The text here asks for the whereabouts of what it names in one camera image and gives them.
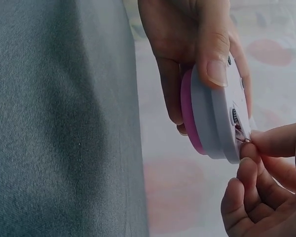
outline knuckle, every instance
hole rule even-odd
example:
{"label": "knuckle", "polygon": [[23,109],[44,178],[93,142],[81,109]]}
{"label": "knuckle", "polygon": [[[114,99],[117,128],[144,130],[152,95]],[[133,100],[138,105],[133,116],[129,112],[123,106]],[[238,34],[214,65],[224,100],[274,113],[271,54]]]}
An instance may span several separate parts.
{"label": "knuckle", "polygon": [[216,50],[219,51],[219,53],[225,53],[230,49],[230,41],[228,32],[226,30],[223,30],[222,32],[212,32],[212,43],[215,45]]}

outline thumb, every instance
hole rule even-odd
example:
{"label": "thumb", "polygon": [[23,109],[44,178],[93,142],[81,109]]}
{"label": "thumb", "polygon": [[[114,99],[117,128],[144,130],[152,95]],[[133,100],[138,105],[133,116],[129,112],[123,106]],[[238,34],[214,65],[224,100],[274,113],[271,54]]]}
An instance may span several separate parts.
{"label": "thumb", "polygon": [[229,0],[202,1],[198,9],[200,25],[196,52],[197,69],[208,86],[226,87],[229,56]]}

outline pink rim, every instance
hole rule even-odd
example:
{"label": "pink rim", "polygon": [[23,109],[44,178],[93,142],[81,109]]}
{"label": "pink rim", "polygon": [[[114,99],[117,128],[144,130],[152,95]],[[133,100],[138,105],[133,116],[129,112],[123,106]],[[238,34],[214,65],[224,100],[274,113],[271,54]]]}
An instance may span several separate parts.
{"label": "pink rim", "polygon": [[202,143],[199,140],[199,136],[196,130],[196,125],[193,116],[192,100],[191,100],[191,76],[192,70],[187,71],[184,74],[181,84],[181,110],[183,115],[183,121],[186,128],[188,137],[194,146],[194,148],[202,155],[206,155],[203,150]]}

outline fingernail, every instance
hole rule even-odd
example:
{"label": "fingernail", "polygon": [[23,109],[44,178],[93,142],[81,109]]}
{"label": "fingernail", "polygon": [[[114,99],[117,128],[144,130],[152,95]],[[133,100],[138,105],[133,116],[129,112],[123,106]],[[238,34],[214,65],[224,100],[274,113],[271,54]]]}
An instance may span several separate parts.
{"label": "fingernail", "polygon": [[240,160],[240,163],[243,163],[245,160],[250,160],[251,158],[249,158],[249,157],[244,157],[244,158],[242,158],[241,160]]}
{"label": "fingernail", "polygon": [[187,136],[187,134],[184,134],[184,133],[181,133],[181,132],[179,132],[182,136],[184,136],[184,137],[186,137]]}
{"label": "fingernail", "polygon": [[209,80],[222,87],[227,87],[227,72],[226,72],[226,64],[222,61],[209,61],[207,64],[207,75],[209,76]]}

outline gray trousers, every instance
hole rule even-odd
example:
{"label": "gray trousers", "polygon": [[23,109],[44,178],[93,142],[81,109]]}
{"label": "gray trousers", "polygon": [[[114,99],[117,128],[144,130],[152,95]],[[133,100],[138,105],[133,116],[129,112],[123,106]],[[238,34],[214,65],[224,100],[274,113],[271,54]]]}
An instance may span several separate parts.
{"label": "gray trousers", "polygon": [[0,0],[0,237],[147,237],[121,0]]}

